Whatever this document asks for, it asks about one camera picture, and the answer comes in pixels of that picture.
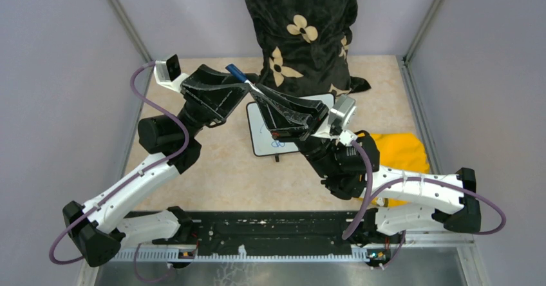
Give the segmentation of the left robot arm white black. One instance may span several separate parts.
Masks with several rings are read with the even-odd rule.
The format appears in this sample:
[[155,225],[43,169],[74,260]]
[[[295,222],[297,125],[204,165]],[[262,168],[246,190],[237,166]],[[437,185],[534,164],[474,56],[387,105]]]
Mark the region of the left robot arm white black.
[[130,211],[198,160],[202,147],[196,135],[224,124],[252,86],[252,74],[233,64],[226,72],[202,65],[185,74],[172,58],[148,62],[144,68],[152,69],[159,85],[181,93],[185,103],[177,115],[160,108],[158,116],[138,122],[138,140],[147,157],[134,170],[83,204],[64,206],[63,235],[91,267],[108,263],[125,247],[191,239],[193,222],[179,207],[139,217],[130,216]]

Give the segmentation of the white marker pen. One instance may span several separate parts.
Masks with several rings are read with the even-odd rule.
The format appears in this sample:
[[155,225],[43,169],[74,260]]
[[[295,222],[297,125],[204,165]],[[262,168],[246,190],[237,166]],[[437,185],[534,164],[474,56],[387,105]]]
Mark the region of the white marker pen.
[[243,81],[245,84],[248,84],[251,88],[252,91],[254,91],[256,94],[262,94],[263,92],[254,84],[252,83],[249,79],[245,78],[245,80]]

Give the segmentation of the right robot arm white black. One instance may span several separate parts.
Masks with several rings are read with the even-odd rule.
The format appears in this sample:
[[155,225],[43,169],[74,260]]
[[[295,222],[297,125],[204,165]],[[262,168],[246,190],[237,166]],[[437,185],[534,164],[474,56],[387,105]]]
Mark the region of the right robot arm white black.
[[373,137],[347,127],[356,111],[349,96],[327,106],[260,84],[252,85],[250,93],[274,140],[293,143],[335,197],[362,200],[344,239],[360,226],[370,242],[432,225],[454,233],[480,232],[482,215],[472,169],[432,175],[382,165]]

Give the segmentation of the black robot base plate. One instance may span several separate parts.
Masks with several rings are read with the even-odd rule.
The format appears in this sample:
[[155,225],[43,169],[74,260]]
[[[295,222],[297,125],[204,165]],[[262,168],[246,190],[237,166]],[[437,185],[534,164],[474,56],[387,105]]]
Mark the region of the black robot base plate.
[[386,236],[371,222],[361,222],[344,240],[353,211],[188,211],[193,223],[155,245],[198,245],[200,256],[234,256],[240,246],[249,256],[348,255],[352,246],[395,245],[401,234]]

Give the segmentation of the blue marker cap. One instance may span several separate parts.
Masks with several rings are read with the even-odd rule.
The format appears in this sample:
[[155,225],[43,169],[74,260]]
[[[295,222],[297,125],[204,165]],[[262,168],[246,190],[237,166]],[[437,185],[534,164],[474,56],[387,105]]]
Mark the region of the blue marker cap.
[[229,64],[225,69],[242,83],[249,82],[247,76],[234,64]]

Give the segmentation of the white whiteboard black frame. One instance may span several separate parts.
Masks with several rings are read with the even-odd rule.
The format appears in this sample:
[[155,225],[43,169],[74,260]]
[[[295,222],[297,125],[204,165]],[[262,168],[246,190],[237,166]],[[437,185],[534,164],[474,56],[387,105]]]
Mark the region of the white whiteboard black frame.
[[[335,97],[331,93],[300,97],[310,100],[320,100],[327,105],[328,111],[334,105]],[[296,142],[281,142],[274,140],[260,113],[255,100],[247,104],[247,118],[252,142],[253,153],[257,157],[276,156],[298,151]]]

